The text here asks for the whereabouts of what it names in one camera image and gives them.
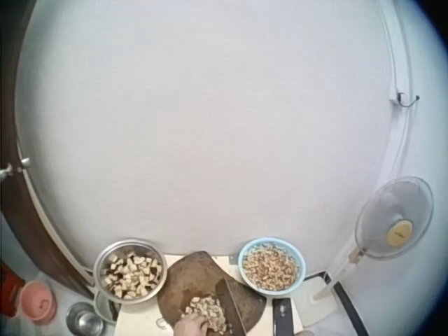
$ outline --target fan stand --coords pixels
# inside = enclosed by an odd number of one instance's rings
[[[341,267],[328,284],[320,276],[315,276],[300,285],[293,299],[304,327],[312,326],[337,310],[337,302],[331,290],[348,271],[348,266],[357,264],[362,256],[363,252],[355,248],[350,253],[349,262]]]

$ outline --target wooden cutting board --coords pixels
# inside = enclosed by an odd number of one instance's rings
[[[167,281],[157,294],[163,318],[174,326],[192,298],[216,295],[215,286],[222,278],[229,282],[244,327],[252,329],[265,310],[266,297],[233,279],[204,251],[191,253],[168,269]],[[212,330],[207,335],[220,336]]]

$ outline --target hand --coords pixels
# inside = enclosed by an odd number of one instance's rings
[[[187,315],[174,326],[174,336],[206,336],[208,327],[202,316]]]

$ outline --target knife blade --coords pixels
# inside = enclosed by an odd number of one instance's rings
[[[241,314],[235,304],[235,299],[230,290],[227,279],[221,279],[215,286],[216,296],[221,301],[221,306],[224,309],[224,316],[227,320],[229,333],[232,336],[246,336],[246,329],[244,327]]]

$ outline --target floor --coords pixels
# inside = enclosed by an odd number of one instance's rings
[[[50,279],[44,273],[39,273],[37,279],[45,281],[55,294],[58,303],[56,318],[50,325],[35,326],[25,318],[15,317],[3,323],[2,335],[9,336],[70,336],[65,323],[65,313],[70,306],[76,302],[89,302],[88,299],[79,294],[66,289],[57,282]],[[102,336],[113,336],[115,328],[112,325],[105,324],[105,330]],[[338,300],[338,310],[320,323],[308,328],[315,336],[356,336],[349,317],[345,313],[342,304]]]

